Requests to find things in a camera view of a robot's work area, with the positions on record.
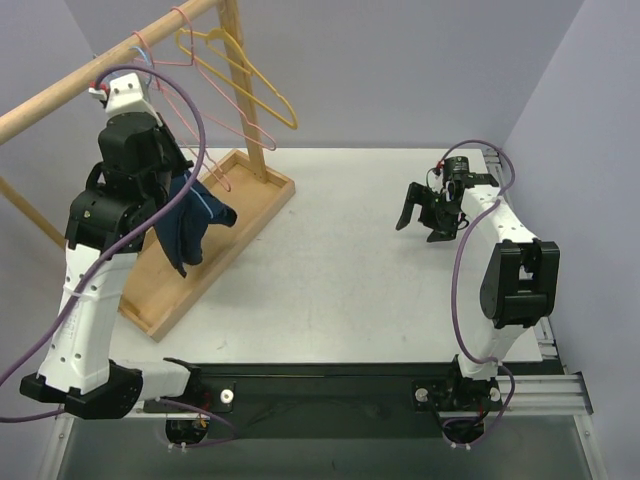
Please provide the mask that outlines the dark blue denim trousers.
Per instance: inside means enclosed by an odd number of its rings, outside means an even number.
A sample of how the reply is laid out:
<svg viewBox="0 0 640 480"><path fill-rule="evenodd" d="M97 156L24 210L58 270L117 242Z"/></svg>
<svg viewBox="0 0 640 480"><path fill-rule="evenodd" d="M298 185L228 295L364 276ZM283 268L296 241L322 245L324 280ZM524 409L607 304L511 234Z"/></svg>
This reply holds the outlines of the dark blue denim trousers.
<svg viewBox="0 0 640 480"><path fill-rule="evenodd" d="M187 266L197 266L203 262L202 242L208 228L211 225L231 228L238 219L236 211L231 206L215 197L200 181L195 182L202 185L224 206L224 215L218 214L211 221L206 212L202 212L197 206L193 209L190 201L183 200L188 190L171 210L153 224L161 249L170 265L183 278L187 276Z"/></svg>

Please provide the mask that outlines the blue wire hanger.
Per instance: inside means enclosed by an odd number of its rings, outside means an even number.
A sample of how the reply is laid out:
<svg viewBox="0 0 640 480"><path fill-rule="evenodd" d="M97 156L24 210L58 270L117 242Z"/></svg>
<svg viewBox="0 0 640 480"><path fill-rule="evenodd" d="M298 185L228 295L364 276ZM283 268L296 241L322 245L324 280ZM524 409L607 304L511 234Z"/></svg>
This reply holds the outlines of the blue wire hanger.
<svg viewBox="0 0 640 480"><path fill-rule="evenodd" d="M138 55L142 57L142 61L146 64L146 66L150 69L155 69L154 63L151 59L151 56L146 53L142 48L138 46L131 47L131 50L136 50ZM173 99L178 99L179 96L166 88L160 79L157 76L150 75L147 81L147 88L149 90L152 89L151 83L152 81L156 81L156 86L154 87L159 93L162 94L164 100L173 110L175 115L180 119L182 124L187 128L187 130L191 133L194 139L198 139L198 134L194 130L194 128L189 124L189 122L184 118L180 110L176 107L173 102ZM180 174L176 175L171 180L171 197L174 197L185 185L187 180L191 175L191 171L189 167ZM183 197L185 202L190 201L192 203L191 207L193 209L200 209L202 212L206 212L209 215L211 221L214 220L214 217L218 214L224 215L224 206L218 203L218 200L210 195L210 193L198 182L195 182L189 189L189 192Z"/></svg>

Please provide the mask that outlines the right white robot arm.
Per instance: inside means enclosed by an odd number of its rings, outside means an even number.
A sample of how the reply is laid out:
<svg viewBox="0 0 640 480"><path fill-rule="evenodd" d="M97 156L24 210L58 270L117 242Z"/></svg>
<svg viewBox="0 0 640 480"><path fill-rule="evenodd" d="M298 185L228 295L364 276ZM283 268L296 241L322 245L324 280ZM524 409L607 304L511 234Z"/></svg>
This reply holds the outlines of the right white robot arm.
<svg viewBox="0 0 640 480"><path fill-rule="evenodd" d="M506 203L496 178L471 171L468 158L448 157L434 173L441 180L439 189L409 184L397 229L416 216L430 229L430 243L456 240L464 247L478 231L491 249L479 286L484 318L476 324L473 343L464 341L457 300L450 300L459 373L445 380L443 394L450 405L464 408L479 395L477 381L493 379L516 340L552 313L560 249L527 229Z"/></svg>

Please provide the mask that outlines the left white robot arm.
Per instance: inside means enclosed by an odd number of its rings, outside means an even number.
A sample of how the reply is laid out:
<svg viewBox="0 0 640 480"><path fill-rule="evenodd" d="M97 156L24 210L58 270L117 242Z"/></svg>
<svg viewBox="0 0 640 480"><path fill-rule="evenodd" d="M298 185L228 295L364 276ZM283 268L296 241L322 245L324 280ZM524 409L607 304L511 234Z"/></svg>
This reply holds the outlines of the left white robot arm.
<svg viewBox="0 0 640 480"><path fill-rule="evenodd" d="M91 420L119 419L136 403L163 397L179 410L193 410L203 386L191 378L189 364L118 364L109 357L121 297L148 221L167 204L174 170L191 164L149 113L112 117L98 144L102 160L69 210L61 322L45 360L22 379L20 392Z"/></svg>

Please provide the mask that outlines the yellow plastic hanger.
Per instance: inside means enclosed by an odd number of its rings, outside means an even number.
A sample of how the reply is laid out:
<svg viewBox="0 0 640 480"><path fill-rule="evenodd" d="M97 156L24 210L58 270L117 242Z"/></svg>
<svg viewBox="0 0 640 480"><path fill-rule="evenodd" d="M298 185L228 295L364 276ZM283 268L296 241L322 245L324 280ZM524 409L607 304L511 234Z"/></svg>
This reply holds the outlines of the yellow plastic hanger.
<svg viewBox="0 0 640 480"><path fill-rule="evenodd" d="M201 40L210 52L227 62L232 76L229 77L223 74L198 56L195 53L195 49L187 47L183 43L183 40L186 38L194 41ZM174 42L181 52L186 54L189 59L194 60L198 67L202 67L207 73L214 75L227 85L231 86L236 93L239 93L244 98L253 101L255 105L262 108L265 112L277 119L283 125L287 126L289 129L296 130L298 128L299 123L297 114L290 102L271 84L262 72L253 65L240 43L225 29L217 27L213 28L209 32L203 33L180 28L174 34ZM239 76L240 74L245 75L247 78L257 78L276 97L276 99L281 102L287 110L288 116L283 116L278 111L274 110L265 102L257 98L247 87L249 85L249 81L246 82L247 86L242 86L238 81L236 81L234 75Z"/></svg>

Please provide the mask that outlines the aluminium frame rail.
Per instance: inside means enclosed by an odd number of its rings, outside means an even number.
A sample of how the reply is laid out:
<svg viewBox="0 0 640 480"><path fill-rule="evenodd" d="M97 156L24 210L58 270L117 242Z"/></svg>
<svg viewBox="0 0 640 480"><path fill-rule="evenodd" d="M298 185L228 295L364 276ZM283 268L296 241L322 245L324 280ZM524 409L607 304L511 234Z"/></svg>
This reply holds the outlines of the aluminium frame rail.
<svg viewBox="0 0 640 480"><path fill-rule="evenodd" d="M481 354L506 390L501 408L516 415L588 416L592 402L583 375L561 362L549 323L557 292L560 249L517 218L506 199L514 180L481 196L480 227L493 247L480 287L488 318Z"/></svg>

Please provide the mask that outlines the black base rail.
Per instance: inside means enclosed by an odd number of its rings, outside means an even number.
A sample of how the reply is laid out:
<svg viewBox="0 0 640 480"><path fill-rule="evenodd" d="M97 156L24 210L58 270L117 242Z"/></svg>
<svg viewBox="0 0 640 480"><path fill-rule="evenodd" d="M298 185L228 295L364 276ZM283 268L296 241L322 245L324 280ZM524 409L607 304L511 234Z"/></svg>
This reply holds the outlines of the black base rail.
<svg viewBox="0 0 640 480"><path fill-rule="evenodd" d="M466 444L501 410L496 380L463 377L455 363L200 364L166 413L170 439L214 438L231 423L242 439L425 439Z"/></svg>

